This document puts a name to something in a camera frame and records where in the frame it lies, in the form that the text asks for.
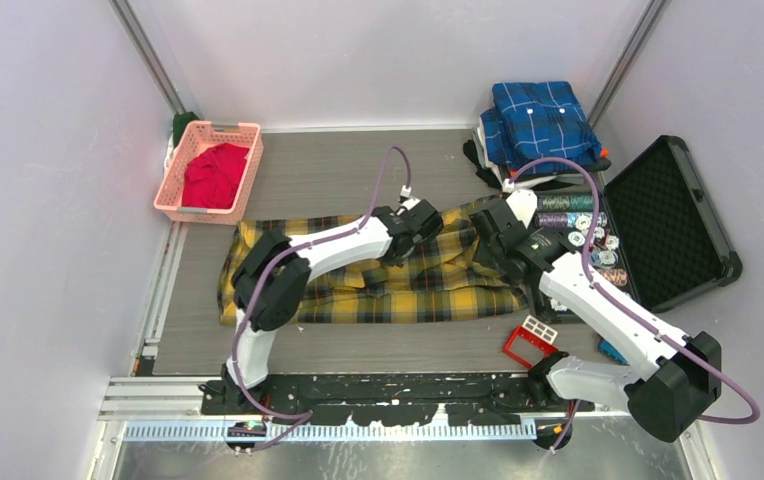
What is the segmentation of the yellow plaid flannel shirt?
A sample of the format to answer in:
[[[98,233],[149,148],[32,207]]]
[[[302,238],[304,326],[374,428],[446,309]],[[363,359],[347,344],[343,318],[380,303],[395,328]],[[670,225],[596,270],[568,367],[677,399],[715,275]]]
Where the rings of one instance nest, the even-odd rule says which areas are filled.
[[[487,197],[442,211],[443,228],[401,266],[354,263],[313,280],[296,323],[416,324],[459,322],[528,307],[524,290],[489,267],[469,215]]]

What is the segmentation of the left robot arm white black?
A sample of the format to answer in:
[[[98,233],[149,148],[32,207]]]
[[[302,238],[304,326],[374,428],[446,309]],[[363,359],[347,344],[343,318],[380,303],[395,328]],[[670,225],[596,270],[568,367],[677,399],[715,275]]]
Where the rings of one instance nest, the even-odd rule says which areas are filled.
[[[360,261],[399,266],[442,228],[442,215],[429,201],[408,198],[317,233],[266,231],[230,280],[236,327],[225,362],[228,403],[242,414],[263,405],[261,383],[269,374],[276,331],[297,313],[312,281]]]

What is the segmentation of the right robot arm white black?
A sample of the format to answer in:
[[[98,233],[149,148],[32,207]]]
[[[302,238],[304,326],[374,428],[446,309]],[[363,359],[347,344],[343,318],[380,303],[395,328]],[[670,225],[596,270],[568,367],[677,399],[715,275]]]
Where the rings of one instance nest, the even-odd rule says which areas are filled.
[[[558,231],[519,220],[505,198],[490,200],[469,218],[501,273],[568,307],[627,362],[550,353],[527,373],[535,406],[549,411],[565,400],[600,404],[629,413],[654,438],[673,442],[718,400],[722,381],[709,370],[721,368],[722,347],[713,336],[691,336],[657,318],[584,264]]]

